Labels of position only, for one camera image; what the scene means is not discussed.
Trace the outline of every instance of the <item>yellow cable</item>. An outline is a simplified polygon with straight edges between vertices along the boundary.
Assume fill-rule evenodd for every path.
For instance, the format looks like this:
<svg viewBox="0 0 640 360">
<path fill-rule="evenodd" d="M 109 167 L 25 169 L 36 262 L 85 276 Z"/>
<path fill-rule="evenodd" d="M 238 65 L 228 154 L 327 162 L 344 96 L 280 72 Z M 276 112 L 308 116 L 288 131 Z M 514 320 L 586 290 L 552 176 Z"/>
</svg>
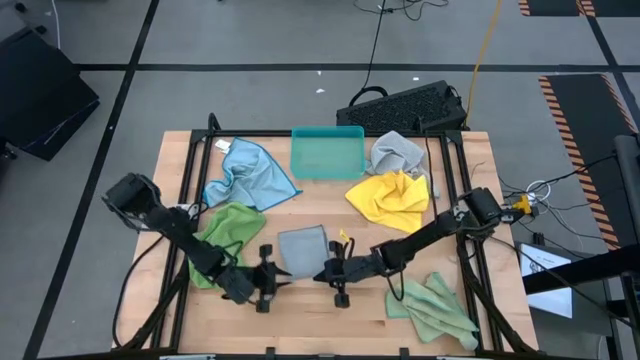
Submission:
<svg viewBox="0 0 640 360">
<path fill-rule="evenodd" d="M 484 58 L 484 53 L 489 46 L 491 35 L 493 35 L 493 28 L 496 27 L 496 23 L 498 22 L 498 16 L 500 15 L 501 7 L 502 0 L 498 0 L 496 3 L 496 9 L 493 11 L 493 16 L 491 17 L 491 22 L 489 23 L 487 33 L 484 35 L 484 42 L 482 43 L 482 48 L 480 49 L 480 54 L 478 55 L 478 61 L 476 61 L 476 66 L 473 68 L 473 77 L 471 78 L 471 87 L 469 88 L 469 101 L 467 102 L 467 117 L 464 119 L 464 126 L 467 126 L 467 122 L 471 117 L 471 106 L 473 105 L 473 88 L 476 86 L 476 75 L 478 75 L 478 68 L 480 67 L 480 64 L 482 64 L 482 58 Z"/>
</svg>

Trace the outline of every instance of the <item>cloth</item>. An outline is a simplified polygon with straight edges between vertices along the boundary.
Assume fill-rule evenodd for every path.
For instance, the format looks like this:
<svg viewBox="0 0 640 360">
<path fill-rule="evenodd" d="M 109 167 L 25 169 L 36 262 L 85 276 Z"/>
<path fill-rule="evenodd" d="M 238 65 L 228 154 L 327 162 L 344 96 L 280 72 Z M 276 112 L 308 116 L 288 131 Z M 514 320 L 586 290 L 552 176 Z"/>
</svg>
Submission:
<svg viewBox="0 0 640 360">
<path fill-rule="evenodd" d="M 420 146 L 392 130 L 373 143 L 371 160 L 367 160 L 366 170 L 370 175 L 403 171 L 414 179 L 420 175 L 429 177 L 429 172 L 422 167 L 424 155 L 424 150 Z M 433 192 L 433 196 L 440 197 L 435 185 Z"/>
<path fill-rule="evenodd" d="M 264 148 L 247 140 L 233 139 L 222 170 L 224 179 L 213 180 L 204 189 L 211 207 L 235 201 L 264 211 L 302 192 Z"/>
<path fill-rule="evenodd" d="M 322 225 L 281 232 L 278 243 L 285 270 L 295 280 L 317 275 L 329 260 L 327 235 Z"/>
<path fill-rule="evenodd" d="M 201 241 L 211 245 L 219 245 L 233 254 L 237 254 L 238 265 L 243 266 L 244 260 L 240 250 L 262 229 L 267 222 L 264 214 L 250 209 L 240 203 L 229 203 L 220 209 L 209 220 L 207 228 L 194 234 Z M 189 261 L 189 277 L 193 284 L 201 289 L 218 288 L 211 285 Z"/>
<path fill-rule="evenodd" d="M 449 290 L 442 276 L 435 272 L 424 286 L 413 280 L 405 282 L 402 302 L 395 299 L 391 291 L 385 298 L 387 317 L 391 319 L 410 318 L 420 341 L 429 343 L 442 334 L 449 334 L 460 341 L 466 350 L 478 347 L 473 336 L 478 328 L 469 320 L 456 295 Z"/>
<path fill-rule="evenodd" d="M 429 205 L 425 177 L 413 180 L 403 172 L 372 176 L 345 197 L 367 220 L 407 233 L 422 227 L 422 213 Z"/>
</svg>

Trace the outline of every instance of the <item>gray floor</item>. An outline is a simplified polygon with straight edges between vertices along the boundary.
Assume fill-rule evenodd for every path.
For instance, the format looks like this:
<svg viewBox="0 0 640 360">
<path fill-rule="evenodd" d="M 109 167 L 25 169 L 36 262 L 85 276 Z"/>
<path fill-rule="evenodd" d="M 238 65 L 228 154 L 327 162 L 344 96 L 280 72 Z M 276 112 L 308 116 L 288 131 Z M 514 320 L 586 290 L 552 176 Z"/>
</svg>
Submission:
<svg viewBox="0 0 640 360">
<path fill-rule="evenodd" d="M 378 2 L 360 3 L 374 8 Z M 149 0 L 57 1 L 63 52 L 77 63 L 127 63 L 148 4 Z M 492 0 L 451 0 L 447 8 L 426 7 L 417 23 L 400 13 L 387 16 L 376 61 L 472 64 L 494 5 Z M 37 11 L 29 15 L 30 21 L 55 29 L 53 18 L 45 13 L 48 2 L 31 6 Z M 161 0 L 141 62 L 365 63 L 376 20 L 351 1 Z M 598 21 L 618 61 L 640 64 L 638 47 L 631 46 L 637 43 L 640 21 Z M 45 38 L 53 41 L 52 35 Z M 503 4 L 485 62 L 606 64 L 584 17 L 523 17 L 515 1 Z M 489 132 L 500 175 L 518 187 L 572 170 L 538 75 L 481 73 L 475 90 L 470 126 Z M 331 125 L 335 110 L 348 103 L 364 77 L 365 72 L 330 71 L 137 72 L 40 356 L 109 348 L 111 317 L 136 236 L 105 209 L 99 196 L 129 171 L 151 175 L 164 131 L 201 128 L 211 111 L 225 129 Z M 640 74 L 625 77 L 640 96 Z M 53 161 L 21 154 L 3 170 L 0 287 L 6 290 L 0 293 L 0 348 L 5 359 L 22 357 L 123 73 L 86 72 L 82 78 L 100 95 L 98 110 Z M 441 79 L 467 98 L 471 74 L 466 72 L 374 72 L 370 84 L 396 92 Z M 550 200 L 569 206 L 584 203 L 585 197 L 570 178 L 553 188 Z M 568 211 L 564 217 L 581 232 L 598 234 L 588 209 Z M 602 242 L 578 239 L 549 215 L 531 228 L 570 249 L 606 251 Z M 529 241 L 530 234 L 519 226 L 513 232 L 516 239 Z M 597 335 L 558 329 L 553 317 L 537 313 L 534 323 L 540 346 L 549 353 L 596 358 Z M 603 346 L 600 357 L 606 356 Z"/>
</svg>

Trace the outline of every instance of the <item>black metal frame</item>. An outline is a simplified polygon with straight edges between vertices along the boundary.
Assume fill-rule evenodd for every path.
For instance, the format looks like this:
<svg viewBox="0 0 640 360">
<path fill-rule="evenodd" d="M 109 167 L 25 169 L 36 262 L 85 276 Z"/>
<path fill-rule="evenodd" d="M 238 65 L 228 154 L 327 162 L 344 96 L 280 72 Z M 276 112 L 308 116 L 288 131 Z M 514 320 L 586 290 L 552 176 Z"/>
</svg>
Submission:
<svg viewBox="0 0 640 360">
<path fill-rule="evenodd" d="M 373 132 L 366 131 L 365 136 L 367 137 L 378 137 L 384 135 L 383 132 Z M 450 203 L 454 203 L 458 198 L 458 193 L 456 191 L 455 184 L 455 176 L 453 173 L 453 167 L 451 163 L 451 154 L 449 151 L 449 144 L 452 143 L 456 150 L 458 165 L 460 167 L 460 174 L 462 178 L 462 187 L 463 192 L 467 192 L 471 190 L 471 178 L 469 176 L 469 170 L 467 166 L 466 155 L 464 152 L 464 144 L 462 140 L 462 135 L 460 131 L 433 131 L 428 134 L 419 134 L 419 133 L 401 133 L 401 135 L 405 137 L 411 138 L 424 138 L 425 142 L 429 139 L 438 139 L 440 142 L 441 152 L 442 152 L 442 161 L 444 165 L 444 173 L 445 179 L 447 182 L 447 191 L 449 196 Z M 222 130 L 220 125 L 213 114 L 209 116 L 209 128 L 206 130 L 192 130 L 191 138 L 189 140 L 189 148 L 187 151 L 187 159 L 185 163 L 184 173 L 182 177 L 182 185 L 180 189 L 179 202 L 183 203 L 187 201 L 188 198 L 188 190 L 189 184 L 191 182 L 191 178 L 193 176 L 193 167 L 195 162 L 195 156 L 197 147 L 201 142 L 203 142 L 203 153 L 202 159 L 200 162 L 200 169 L 198 173 L 198 181 L 196 186 L 196 194 L 195 194 L 195 203 L 199 203 L 202 201 L 202 194 L 205 186 L 205 181 L 207 178 L 207 170 L 208 164 L 211 155 L 211 148 L 213 144 L 214 137 L 226 137 L 226 136 L 243 136 L 243 137 L 288 137 L 291 136 L 291 130 Z M 197 228 L 199 218 L 195 218 L 193 220 L 194 231 Z M 457 237 L 456 241 L 458 244 L 465 242 L 464 238 Z M 482 287 L 485 289 L 487 294 L 493 298 L 492 290 L 491 290 L 491 282 L 489 278 L 489 272 L 487 269 L 486 257 L 484 253 L 484 248 L 481 243 L 473 242 L 474 251 L 476 252 L 476 265 L 477 271 L 479 275 L 480 282 Z M 468 253 L 466 250 L 466 246 L 461 247 L 462 255 L 468 257 Z M 173 244 L 169 248 L 169 252 L 167 254 L 167 261 L 165 264 L 165 271 L 163 275 L 162 288 L 160 292 L 160 296 L 166 294 L 169 284 L 173 279 L 175 273 L 175 265 L 177 262 L 178 249 Z M 187 266 L 186 259 L 183 260 L 180 266 Z M 464 284 L 465 297 L 467 302 L 468 315 L 471 321 L 473 321 L 478 329 L 480 329 L 479 317 L 478 317 L 478 308 L 476 303 L 476 296 L 473 291 Z M 157 327 L 154 329 L 150 348 L 149 349 L 141 349 L 141 350 L 127 350 L 127 351 L 114 351 L 110 353 L 99 353 L 99 354 L 85 354 L 85 355 L 77 355 L 77 356 L 64 356 L 64 357 L 56 357 L 49 358 L 49 360 L 53 359 L 69 359 L 69 360 L 99 360 L 99 359 L 160 359 L 162 356 L 168 355 L 178 355 L 178 348 L 180 343 L 180 335 L 182 331 L 182 323 L 184 319 L 184 311 L 186 307 L 186 299 L 188 293 L 188 283 L 180 290 L 177 296 L 176 309 L 175 309 L 175 317 L 174 322 L 171 327 L 171 335 L 169 340 L 168 347 L 161 347 L 161 339 L 162 339 L 162 329 L 164 327 L 164 318 L 159 322 Z M 491 341 L 492 341 L 492 350 L 487 350 L 484 348 L 483 344 L 483 336 L 482 332 L 478 331 L 478 349 L 476 349 L 476 356 L 484 357 L 484 358 L 492 358 L 492 359 L 531 359 L 531 360 L 579 360 L 577 358 L 569 358 L 569 357 L 558 357 L 558 356 L 547 356 L 541 354 L 531 354 L 531 353 L 514 353 L 514 352 L 505 352 L 502 344 L 502 337 L 498 330 L 495 321 L 487 316 L 487 321 L 489 325 L 489 330 L 491 332 Z M 264 354 L 215 354 L 215 359 L 222 360 L 275 360 L 276 353 L 275 348 L 268 347 L 265 349 Z M 290 359 L 290 360 L 306 360 L 306 359 L 321 359 L 321 358 L 330 358 L 332 360 L 336 359 L 344 359 L 344 360 L 431 360 L 431 359 L 439 359 L 441 356 L 414 356 L 409 354 L 409 349 L 407 348 L 399 348 L 398 355 L 339 355 L 339 354 L 331 354 L 331 355 L 277 355 L 278 359 Z"/>
</svg>

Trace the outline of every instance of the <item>yellow clip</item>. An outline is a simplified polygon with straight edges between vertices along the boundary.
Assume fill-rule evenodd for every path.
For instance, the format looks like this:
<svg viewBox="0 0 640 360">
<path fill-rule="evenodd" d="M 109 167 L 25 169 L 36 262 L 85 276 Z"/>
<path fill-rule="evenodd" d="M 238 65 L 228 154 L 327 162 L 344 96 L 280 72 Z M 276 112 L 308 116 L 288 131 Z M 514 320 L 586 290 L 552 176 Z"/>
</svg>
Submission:
<svg viewBox="0 0 640 360">
<path fill-rule="evenodd" d="M 527 197 L 527 195 L 520 196 L 520 201 L 513 204 L 513 208 L 522 210 L 525 215 L 530 215 L 531 204 L 529 204 L 529 198 Z"/>
<path fill-rule="evenodd" d="M 343 229 L 340 229 L 340 237 L 342 238 L 342 240 L 344 240 L 344 242 L 349 242 L 349 236 L 347 236 L 347 233 L 344 232 Z"/>
</svg>

